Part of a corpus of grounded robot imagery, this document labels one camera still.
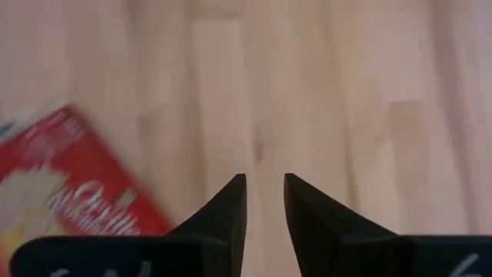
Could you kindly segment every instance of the red cardboard package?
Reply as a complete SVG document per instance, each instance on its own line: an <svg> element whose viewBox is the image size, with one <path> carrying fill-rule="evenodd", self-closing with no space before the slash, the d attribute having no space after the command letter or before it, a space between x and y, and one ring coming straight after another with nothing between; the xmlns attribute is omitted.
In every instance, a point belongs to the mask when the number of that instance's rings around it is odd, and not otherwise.
<svg viewBox="0 0 492 277"><path fill-rule="evenodd" d="M0 139L0 275L21 244L40 236L171 230L74 107Z"/></svg>

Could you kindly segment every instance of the red box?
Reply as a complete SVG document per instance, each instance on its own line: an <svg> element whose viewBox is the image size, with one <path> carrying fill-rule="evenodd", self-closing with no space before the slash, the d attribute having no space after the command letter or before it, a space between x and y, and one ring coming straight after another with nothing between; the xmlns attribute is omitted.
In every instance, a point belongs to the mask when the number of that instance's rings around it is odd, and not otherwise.
<svg viewBox="0 0 492 277"><path fill-rule="evenodd" d="M45 235L157 235L170 224L65 106L0 145L0 256Z"/></svg>

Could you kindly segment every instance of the black plastic piece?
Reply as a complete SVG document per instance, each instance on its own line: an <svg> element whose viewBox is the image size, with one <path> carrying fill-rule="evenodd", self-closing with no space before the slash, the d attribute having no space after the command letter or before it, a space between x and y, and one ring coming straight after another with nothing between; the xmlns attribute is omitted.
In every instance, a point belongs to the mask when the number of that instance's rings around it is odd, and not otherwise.
<svg viewBox="0 0 492 277"><path fill-rule="evenodd" d="M236 175L167 235L60 236L24 244L13 277L240 277L246 235L246 177Z"/></svg>
<svg viewBox="0 0 492 277"><path fill-rule="evenodd" d="M492 276L492 236L397 235L294 174L284 199L303 277Z"/></svg>

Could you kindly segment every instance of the wooden floor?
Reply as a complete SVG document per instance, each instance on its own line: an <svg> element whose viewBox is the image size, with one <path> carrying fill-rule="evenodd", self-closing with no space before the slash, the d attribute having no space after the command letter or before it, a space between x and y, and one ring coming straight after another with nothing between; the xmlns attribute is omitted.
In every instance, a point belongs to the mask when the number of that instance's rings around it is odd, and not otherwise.
<svg viewBox="0 0 492 277"><path fill-rule="evenodd" d="M492 232L492 2L0 0L0 119L57 98L176 223L248 174L244 276L299 276L283 174L396 232Z"/></svg>

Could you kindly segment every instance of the black object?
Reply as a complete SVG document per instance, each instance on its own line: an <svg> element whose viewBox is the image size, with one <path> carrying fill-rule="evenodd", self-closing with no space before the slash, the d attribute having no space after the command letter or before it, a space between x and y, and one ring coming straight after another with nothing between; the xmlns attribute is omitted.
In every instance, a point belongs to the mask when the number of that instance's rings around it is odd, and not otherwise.
<svg viewBox="0 0 492 277"><path fill-rule="evenodd" d="M13 277L240 277L246 220L241 174L167 235L36 239L13 255L11 272Z"/></svg>
<svg viewBox="0 0 492 277"><path fill-rule="evenodd" d="M303 277L492 276L492 236L397 235L294 174L284 200Z"/></svg>

